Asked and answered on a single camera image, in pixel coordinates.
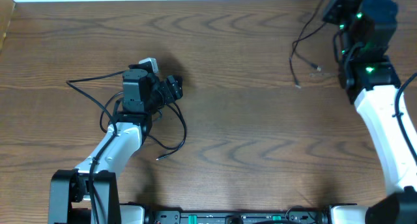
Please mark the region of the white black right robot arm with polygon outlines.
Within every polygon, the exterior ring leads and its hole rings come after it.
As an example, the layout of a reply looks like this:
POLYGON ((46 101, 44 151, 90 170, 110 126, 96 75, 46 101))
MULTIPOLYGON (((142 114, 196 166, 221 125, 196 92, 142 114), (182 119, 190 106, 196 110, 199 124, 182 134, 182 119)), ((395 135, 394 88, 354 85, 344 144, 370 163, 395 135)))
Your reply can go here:
POLYGON ((373 206, 335 204, 323 223, 416 222, 416 130, 386 51, 397 29, 392 0, 331 0, 323 21, 339 27, 334 57, 341 88, 364 121, 381 163, 386 198, 373 206))

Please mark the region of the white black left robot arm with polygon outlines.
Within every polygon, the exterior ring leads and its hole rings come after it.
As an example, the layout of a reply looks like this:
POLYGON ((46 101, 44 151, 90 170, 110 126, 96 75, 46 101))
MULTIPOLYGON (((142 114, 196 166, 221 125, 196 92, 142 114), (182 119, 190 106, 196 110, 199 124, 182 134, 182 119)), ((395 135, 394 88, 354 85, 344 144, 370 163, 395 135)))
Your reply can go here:
POLYGON ((150 136, 152 116, 163 107, 178 118, 176 101, 183 96, 182 78, 163 81, 151 68, 120 73, 123 90, 111 97, 113 111, 103 140, 71 170, 58 170, 51 178, 48 223, 148 223, 144 207, 119 201, 117 180, 129 159, 150 136))

